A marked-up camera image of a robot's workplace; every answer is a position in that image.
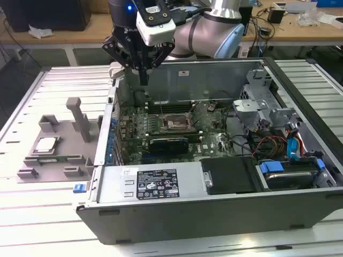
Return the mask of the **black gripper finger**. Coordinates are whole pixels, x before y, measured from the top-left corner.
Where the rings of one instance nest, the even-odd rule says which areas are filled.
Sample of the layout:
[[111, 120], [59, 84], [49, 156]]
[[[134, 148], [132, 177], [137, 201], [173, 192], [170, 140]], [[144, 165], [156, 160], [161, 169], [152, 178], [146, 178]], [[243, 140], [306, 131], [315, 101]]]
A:
[[132, 36], [125, 36], [124, 43], [120, 43], [114, 36], [108, 37], [102, 49], [124, 68], [130, 68], [139, 75], [139, 82], [144, 85], [144, 69], [142, 59], [137, 51], [136, 42]]
[[144, 85], [148, 85], [147, 71], [160, 66], [174, 48], [174, 42], [165, 42], [152, 47], [144, 45]]

